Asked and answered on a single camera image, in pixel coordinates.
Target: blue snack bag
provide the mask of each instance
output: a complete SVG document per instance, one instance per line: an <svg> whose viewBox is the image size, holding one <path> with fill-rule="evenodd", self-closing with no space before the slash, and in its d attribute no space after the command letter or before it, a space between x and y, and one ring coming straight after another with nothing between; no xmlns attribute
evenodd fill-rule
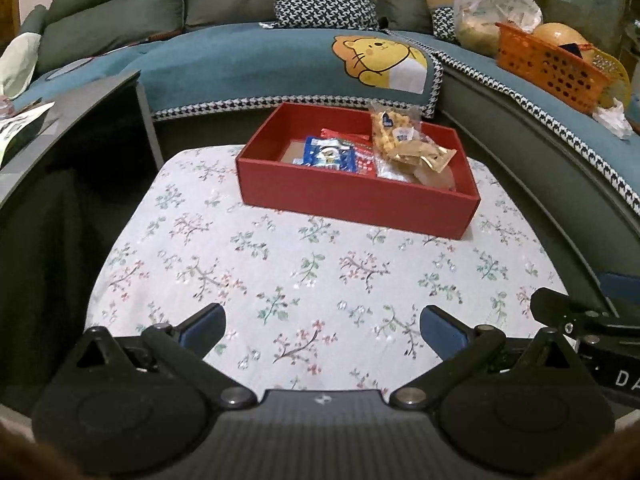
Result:
<svg viewBox="0 0 640 480"><path fill-rule="evenodd" d="M339 139L307 137L303 163L314 168L356 173L356 154L353 145Z"/></svg>

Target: houndstooth trim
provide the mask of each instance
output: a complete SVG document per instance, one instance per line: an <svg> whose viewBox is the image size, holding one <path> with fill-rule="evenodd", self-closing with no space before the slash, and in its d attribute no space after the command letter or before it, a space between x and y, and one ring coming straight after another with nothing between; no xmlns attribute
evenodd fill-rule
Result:
<svg viewBox="0 0 640 480"><path fill-rule="evenodd" d="M437 7L431 10L433 35L442 41L457 41L453 23L453 7Z"/></svg>
<svg viewBox="0 0 640 480"><path fill-rule="evenodd" d="M442 83L442 75L438 82L438 88ZM407 109L415 106L412 103L400 101L389 101L386 99L375 99L377 102L385 106L393 108ZM435 103L437 102L437 94L431 95L431 101L426 106L420 107L420 112L425 118L432 118L435 112ZM226 101L212 101L210 103L200 103L197 105L180 106L177 108L168 108L154 112L151 117L155 122L166 121L182 117L193 117L197 115L217 114L221 112L233 112L240 110L257 110L260 108L275 108L282 103L298 103L307 105L323 105L323 106L344 106L347 108L367 108L369 107L370 98L365 97L344 97L332 95L285 95L274 97L251 97L244 99L228 99Z"/></svg>
<svg viewBox="0 0 640 480"><path fill-rule="evenodd" d="M626 183L625 179L622 178L622 176L620 176L606 160L604 160L600 155L593 151L571 130L563 126L558 120L556 120L556 118L546 113L539 106L533 104L522 94L519 94L515 90L509 88L507 85L504 85L494 78L487 76L482 72L479 72L469 65L458 61L446 52L437 50L436 48L423 44L420 41L412 40L412 38L407 38L402 34L398 34L392 30L386 30L386 33L400 38L403 41L407 41L408 43L414 44L421 50L427 52L428 54L431 54L433 57L438 57L443 63L446 63L450 67L459 70L466 76L469 76L470 78L475 79L483 85L511 97L514 101L517 102L517 104L519 104L523 108L523 110L525 110L539 122L544 124L549 130L553 131L553 133L564 140L564 142L566 142L576 152L578 152L582 158L584 158L596 170L598 170L598 172L600 172L604 176L604 178L606 178L607 181L613 186L613 189L615 189L620 194L620 196L625 199L625 202L631 206L634 212L637 215L640 215L640 196L638 196L633 188Z"/></svg>
<svg viewBox="0 0 640 480"><path fill-rule="evenodd" d="M276 0L274 9L285 28L380 30L371 0Z"/></svg>
<svg viewBox="0 0 640 480"><path fill-rule="evenodd" d="M442 63L435 58L435 56L429 56L429 61L433 65L433 84L431 85L431 98L429 104L427 104L426 111L422 115L426 119L433 119L436 115L436 105L438 104L438 97L440 96L440 87L444 79L444 68Z"/></svg>

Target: table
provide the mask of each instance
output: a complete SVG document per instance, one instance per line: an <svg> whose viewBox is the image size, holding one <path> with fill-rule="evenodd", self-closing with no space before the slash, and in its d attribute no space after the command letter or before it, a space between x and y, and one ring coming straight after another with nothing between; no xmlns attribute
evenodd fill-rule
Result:
<svg viewBox="0 0 640 480"><path fill-rule="evenodd" d="M418 330L425 305L530 337L541 327L533 291L564 292L533 230L477 161L478 212L462 240L445 240L246 206L240 149L187 150L162 167L102 267L87 327L136 335L217 301L226 335L205 361L258 398L269 388L376 388L386 398L439 362ZM347 196L325 200L348 206Z"/></svg>

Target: screw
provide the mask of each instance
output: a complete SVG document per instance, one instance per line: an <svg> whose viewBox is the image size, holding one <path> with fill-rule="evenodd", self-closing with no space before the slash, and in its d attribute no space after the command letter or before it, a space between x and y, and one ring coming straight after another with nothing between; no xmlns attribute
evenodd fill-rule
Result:
<svg viewBox="0 0 640 480"><path fill-rule="evenodd" d="M405 406L415 406L427 400L427 394L420 388L400 388L396 392L396 399Z"/></svg>
<svg viewBox="0 0 640 480"><path fill-rule="evenodd" d="M239 410L254 403L254 393L244 386L233 386L222 390L220 400L226 408Z"/></svg>
<svg viewBox="0 0 640 480"><path fill-rule="evenodd" d="M600 342L600 338L598 336L591 334L584 336L582 340L589 345L595 345Z"/></svg>
<svg viewBox="0 0 640 480"><path fill-rule="evenodd" d="M154 328L157 328L158 330L162 330L163 332L170 332L174 327L172 327L170 324L168 324L167 322L164 323L156 323L154 325Z"/></svg>

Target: snack package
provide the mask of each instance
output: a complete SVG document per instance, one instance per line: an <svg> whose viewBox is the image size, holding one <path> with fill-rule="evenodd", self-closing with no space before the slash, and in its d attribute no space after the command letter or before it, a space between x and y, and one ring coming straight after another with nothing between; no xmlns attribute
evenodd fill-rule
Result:
<svg viewBox="0 0 640 480"><path fill-rule="evenodd" d="M307 137L303 163L314 168L356 172L353 145L340 139L320 139Z"/></svg>
<svg viewBox="0 0 640 480"><path fill-rule="evenodd" d="M356 173L365 176L376 175L373 148L369 136L357 134L342 134L327 128L320 130L321 139L338 139L353 146L356 163Z"/></svg>
<svg viewBox="0 0 640 480"><path fill-rule="evenodd" d="M413 106L398 112L373 101L369 105L371 113L373 146L383 157L394 149L401 140L420 138L420 108Z"/></svg>
<svg viewBox="0 0 640 480"><path fill-rule="evenodd" d="M420 131L418 107L398 112L373 102L370 106L378 176L454 189L448 167L456 150L437 145Z"/></svg>
<svg viewBox="0 0 640 480"><path fill-rule="evenodd" d="M440 173L456 153L456 150L448 150L432 142L412 139L398 142L395 148L387 153L387 156L396 162L405 162L411 166L424 165L430 170Z"/></svg>

